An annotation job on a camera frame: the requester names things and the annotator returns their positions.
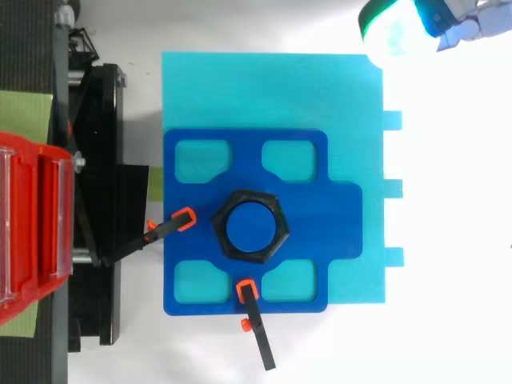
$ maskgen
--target green light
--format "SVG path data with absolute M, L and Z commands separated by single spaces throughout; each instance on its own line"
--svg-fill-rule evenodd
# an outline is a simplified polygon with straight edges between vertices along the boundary
M 381 68 L 404 58 L 421 58 L 439 45 L 425 31 L 413 0 L 397 0 L 364 28 L 362 39 L 373 64 Z

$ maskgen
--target metal bolt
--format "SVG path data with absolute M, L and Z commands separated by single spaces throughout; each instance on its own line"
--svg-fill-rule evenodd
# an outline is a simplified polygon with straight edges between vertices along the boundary
M 128 82 L 128 77 L 126 74 L 118 74 L 118 86 L 121 88 L 126 88 L 126 84 Z
M 73 156 L 74 171 L 79 174 L 82 172 L 82 168 L 86 166 L 86 160 L 82 157 L 79 150 Z
M 55 12 L 55 24 L 63 26 L 67 29 L 74 28 L 74 11 L 71 6 L 60 6 Z

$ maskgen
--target white table surface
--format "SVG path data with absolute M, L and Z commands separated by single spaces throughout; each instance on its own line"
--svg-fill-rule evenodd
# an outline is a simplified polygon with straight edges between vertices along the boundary
M 362 53 L 360 0 L 82 0 L 102 58 L 128 75 L 125 162 L 162 164 L 164 50 Z M 264 315 L 277 369 L 265 372 L 242 316 L 170 317 L 162 244 L 122 267 L 121 337 L 82 339 L 72 384 L 511 383 L 512 35 L 462 44 L 385 72 L 385 172 L 404 179 L 386 202 L 385 305 Z M 148 204 L 162 219 L 162 204 Z

